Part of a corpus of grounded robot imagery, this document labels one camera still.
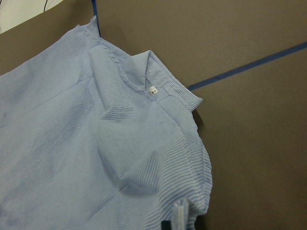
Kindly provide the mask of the light blue striped shirt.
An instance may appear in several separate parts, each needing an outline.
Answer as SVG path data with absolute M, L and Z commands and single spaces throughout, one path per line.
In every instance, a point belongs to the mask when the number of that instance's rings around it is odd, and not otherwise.
M 96 18 L 0 78 L 3 230 L 192 230 L 207 213 L 202 99 Z

